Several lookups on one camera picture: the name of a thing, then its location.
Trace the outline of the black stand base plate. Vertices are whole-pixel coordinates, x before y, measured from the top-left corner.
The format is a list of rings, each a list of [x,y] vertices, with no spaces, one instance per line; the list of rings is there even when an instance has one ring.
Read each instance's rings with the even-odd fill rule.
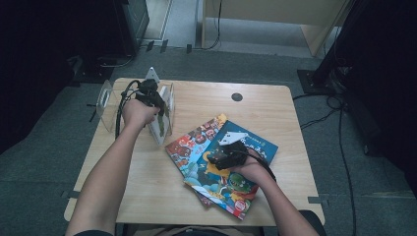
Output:
[[[89,62],[81,56],[74,56],[68,59],[68,63],[74,72],[74,83],[103,84],[113,73],[113,67],[107,65],[105,61]]]

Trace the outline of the person's left hand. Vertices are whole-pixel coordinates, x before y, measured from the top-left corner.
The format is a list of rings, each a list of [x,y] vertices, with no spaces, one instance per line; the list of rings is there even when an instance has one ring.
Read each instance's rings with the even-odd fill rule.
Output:
[[[122,116],[126,127],[142,129],[154,120],[158,112],[158,107],[150,107],[139,100],[131,99],[124,105]]]

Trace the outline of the black cabinet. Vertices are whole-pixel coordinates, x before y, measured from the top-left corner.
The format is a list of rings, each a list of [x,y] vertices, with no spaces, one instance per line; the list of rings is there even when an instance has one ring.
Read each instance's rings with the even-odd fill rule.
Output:
[[[113,0],[124,53],[135,56],[149,24],[146,0]]]

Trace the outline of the person's right hand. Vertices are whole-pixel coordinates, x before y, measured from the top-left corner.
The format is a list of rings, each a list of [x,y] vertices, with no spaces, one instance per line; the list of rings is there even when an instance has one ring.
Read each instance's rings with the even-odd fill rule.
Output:
[[[271,176],[268,171],[258,162],[260,156],[253,151],[249,150],[249,155],[243,165],[231,167],[232,172],[243,175],[246,179],[262,185],[266,180],[271,180]]]

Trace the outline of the clear acrylic book rack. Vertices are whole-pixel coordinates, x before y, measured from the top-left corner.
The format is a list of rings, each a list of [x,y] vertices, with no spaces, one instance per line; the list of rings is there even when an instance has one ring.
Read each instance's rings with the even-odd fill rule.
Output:
[[[101,88],[96,102],[96,114],[100,117],[105,129],[113,133],[115,137],[119,136],[122,129],[122,111],[125,103],[130,99],[136,99],[136,92],[140,80],[132,80],[125,88],[116,89],[106,81]],[[172,84],[158,83],[158,92],[163,86],[173,86]]]

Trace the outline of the black metal stand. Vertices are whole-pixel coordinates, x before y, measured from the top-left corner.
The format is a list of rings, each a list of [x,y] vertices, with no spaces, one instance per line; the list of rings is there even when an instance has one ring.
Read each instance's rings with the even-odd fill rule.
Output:
[[[332,47],[328,51],[321,65],[316,71],[298,70],[297,75],[303,92],[306,94],[334,94],[335,90],[330,78],[331,72],[339,66],[347,65],[345,47],[351,39],[349,35],[360,13],[360,2],[352,0],[344,23],[340,27],[340,33],[335,38]]]

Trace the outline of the dark blue monster picture book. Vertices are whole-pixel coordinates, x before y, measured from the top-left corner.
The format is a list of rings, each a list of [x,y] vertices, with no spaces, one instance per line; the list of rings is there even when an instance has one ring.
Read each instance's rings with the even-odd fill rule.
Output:
[[[274,178],[269,165],[278,151],[278,146],[231,121],[226,121],[197,161],[197,171],[185,177],[184,182],[210,202],[243,220],[258,186],[241,174],[232,172],[231,167],[219,170],[215,163],[208,161],[210,153],[219,152],[219,142],[227,132],[247,133],[248,137],[242,140],[247,149],[246,159],[250,149],[255,151],[260,156],[258,162]]]

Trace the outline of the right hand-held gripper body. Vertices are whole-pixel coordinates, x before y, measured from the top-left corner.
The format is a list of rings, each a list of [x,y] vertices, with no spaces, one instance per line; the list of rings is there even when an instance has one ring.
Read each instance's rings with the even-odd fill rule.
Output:
[[[247,133],[227,132],[219,142],[218,154],[222,159],[225,169],[242,165],[246,161],[247,149],[242,140],[248,137]]]

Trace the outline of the beige wooden desk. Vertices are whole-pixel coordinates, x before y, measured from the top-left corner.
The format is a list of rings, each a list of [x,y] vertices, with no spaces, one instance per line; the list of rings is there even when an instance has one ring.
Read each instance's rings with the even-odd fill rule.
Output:
[[[300,25],[309,50],[317,56],[330,32],[341,26],[353,0],[202,0],[202,43],[206,18]]]

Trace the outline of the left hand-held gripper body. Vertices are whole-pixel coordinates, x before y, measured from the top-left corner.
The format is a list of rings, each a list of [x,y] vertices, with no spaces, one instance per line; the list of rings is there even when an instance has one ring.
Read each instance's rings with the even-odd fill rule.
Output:
[[[138,85],[136,99],[148,106],[162,107],[164,101],[157,90],[159,82],[155,69],[150,67],[145,79]]]

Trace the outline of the white caterpillar picture book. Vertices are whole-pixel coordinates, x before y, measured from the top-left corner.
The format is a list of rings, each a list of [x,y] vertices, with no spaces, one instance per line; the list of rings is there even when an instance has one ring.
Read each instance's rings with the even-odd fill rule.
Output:
[[[172,119],[175,108],[173,86],[163,86],[159,90],[159,94],[165,102],[165,113],[163,116],[159,116],[158,113],[154,116],[154,120],[149,125],[149,130],[155,142],[162,146],[165,138],[172,134]]]

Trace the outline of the light blue animals picture book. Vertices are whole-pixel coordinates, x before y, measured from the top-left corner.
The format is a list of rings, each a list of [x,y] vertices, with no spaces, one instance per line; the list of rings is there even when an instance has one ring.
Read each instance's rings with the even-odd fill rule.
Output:
[[[219,114],[165,147],[165,150],[184,177],[197,171],[197,161],[227,121]]]

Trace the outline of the dark curtain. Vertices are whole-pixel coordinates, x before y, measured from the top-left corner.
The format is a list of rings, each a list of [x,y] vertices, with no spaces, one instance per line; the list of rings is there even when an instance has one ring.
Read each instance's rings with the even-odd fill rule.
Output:
[[[22,141],[74,78],[99,68],[93,39],[111,0],[0,0],[0,154]]]
[[[417,197],[417,0],[361,0],[346,85],[380,128],[378,150]]]

